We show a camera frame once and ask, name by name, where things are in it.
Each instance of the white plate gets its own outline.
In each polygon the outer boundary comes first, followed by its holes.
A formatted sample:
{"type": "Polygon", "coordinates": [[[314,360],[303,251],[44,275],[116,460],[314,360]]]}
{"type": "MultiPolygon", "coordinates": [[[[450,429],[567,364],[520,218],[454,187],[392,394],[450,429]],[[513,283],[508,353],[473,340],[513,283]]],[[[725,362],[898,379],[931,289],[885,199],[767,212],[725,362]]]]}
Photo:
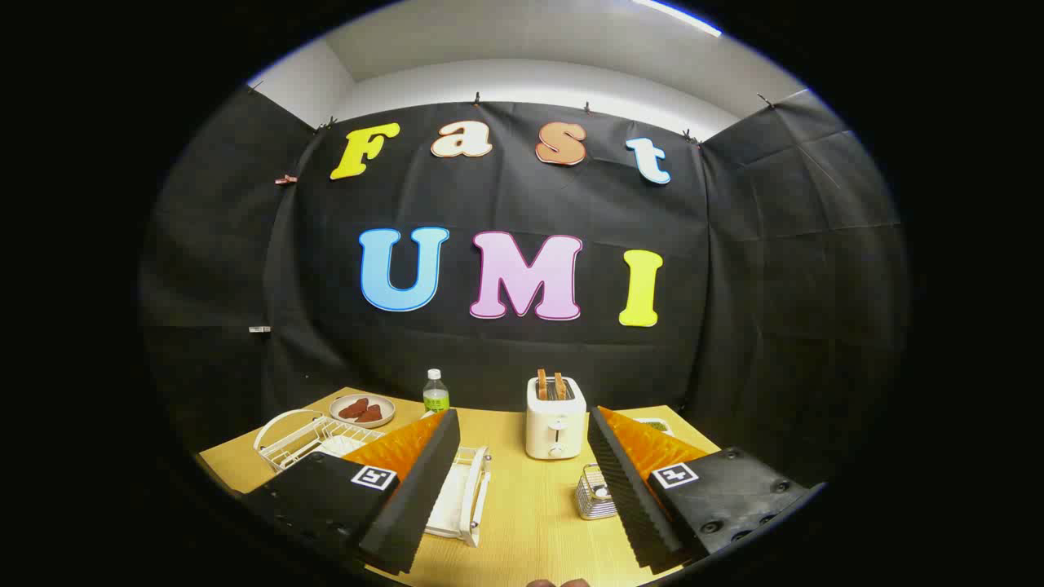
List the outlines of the white plate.
{"type": "Polygon", "coordinates": [[[635,418],[635,422],[659,422],[659,423],[663,424],[663,426],[665,428],[667,428],[667,430],[664,431],[663,433],[665,433],[667,436],[671,436],[671,437],[674,436],[674,431],[670,429],[670,424],[668,424],[666,420],[663,420],[663,419],[660,419],[660,418],[635,418]]]}
{"type": "Polygon", "coordinates": [[[355,424],[360,428],[376,428],[387,424],[393,418],[395,418],[395,404],[373,394],[352,394],[350,396],[343,396],[333,400],[333,403],[330,404],[330,416],[335,420],[348,422],[349,424],[355,424]],[[369,405],[374,405],[376,403],[381,406],[381,416],[383,416],[383,418],[380,420],[374,420],[373,422],[356,422],[357,418],[341,418],[340,416],[337,416],[337,413],[341,409],[345,409],[362,398],[366,398],[370,401],[369,405]]]}

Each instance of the hand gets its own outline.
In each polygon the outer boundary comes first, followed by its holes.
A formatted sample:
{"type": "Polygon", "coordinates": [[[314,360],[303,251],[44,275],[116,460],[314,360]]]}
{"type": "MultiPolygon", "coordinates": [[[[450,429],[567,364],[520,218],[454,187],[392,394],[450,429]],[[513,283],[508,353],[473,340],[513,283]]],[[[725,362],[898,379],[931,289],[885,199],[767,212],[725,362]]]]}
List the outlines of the hand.
{"type": "MultiPolygon", "coordinates": [[[[537,581],[530,581],[525,587],[554,587],[554,584],[546,579],[538,579],[537,581]]],[[[574,579],[572,581],[567,581],[562,584],[562,587],[591,587],[587,581],[583,579],[574,579]]]]}

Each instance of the small metal basket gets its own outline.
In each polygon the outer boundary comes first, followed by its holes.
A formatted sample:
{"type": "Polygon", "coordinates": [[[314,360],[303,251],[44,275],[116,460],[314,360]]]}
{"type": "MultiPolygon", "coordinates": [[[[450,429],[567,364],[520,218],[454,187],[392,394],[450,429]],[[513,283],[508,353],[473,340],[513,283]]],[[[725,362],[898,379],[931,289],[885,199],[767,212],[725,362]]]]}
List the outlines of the small metal basket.
{"type": "Polygon", "coordinates": [[[616,515],[616,503],[609,494],[609,485],[601,476],[597,463],[584,466],[584,473],[576,484],[576,507],[585,520],[597,520],[616,515]]]}

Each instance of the dish rack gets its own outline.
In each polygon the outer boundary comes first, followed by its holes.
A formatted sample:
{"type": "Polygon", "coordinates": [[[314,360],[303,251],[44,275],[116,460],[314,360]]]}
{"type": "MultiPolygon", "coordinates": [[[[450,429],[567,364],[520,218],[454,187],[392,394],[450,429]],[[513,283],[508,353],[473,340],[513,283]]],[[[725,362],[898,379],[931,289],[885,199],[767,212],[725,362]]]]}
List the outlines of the dish rack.
{"type": "MultiPolygon", "coordinates": [[[[314,409],[291,409],[272,418],[258,430],[258,436],[254,439],[254,450],[278,474],[311,452],[324,452],[340,459],[384,435],[385,432],[334,420],[314,409]],[[315,418],[279,441],[261,446],[265,432],[274,424],[293,414],[313,414],[315,418]]],[[[478,524],[482,519],[485,492],[493,476],[490,471],[492,460],[493,455],[487,446],[457,448],[424,532],[456,538],[472,547],[478,546],[478,524]]]]}
{"type": "Polygon", "coordinates": [[[258,431],[257,438],[254,439],[254,450],[268,463],[274,472],[280,473],[314,450],[339,459],[383,436],[384,432],[340,422],[314,409],[291,409],[272,418],[258,431]],[[278,442],[261,446],[261,439],[265,432],[276,422],[292,414],[315,414],[317,417],[278,442]]]}

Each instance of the toaster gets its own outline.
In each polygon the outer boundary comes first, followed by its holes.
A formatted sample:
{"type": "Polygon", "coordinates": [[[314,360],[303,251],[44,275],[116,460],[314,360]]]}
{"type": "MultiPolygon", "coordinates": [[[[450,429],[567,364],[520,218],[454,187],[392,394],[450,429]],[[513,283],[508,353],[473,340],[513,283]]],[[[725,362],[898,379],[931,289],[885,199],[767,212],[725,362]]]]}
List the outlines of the toaster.
{"type": "Polygon", "coordinates": [[[560,399],[554,377],[544,377],[548,399],[538,395],[538,377],[526,386],[525,451],[533,459],[572,459],[587,438],[587,401],[571,377],[562,377],[565,399],[560,399]]]}

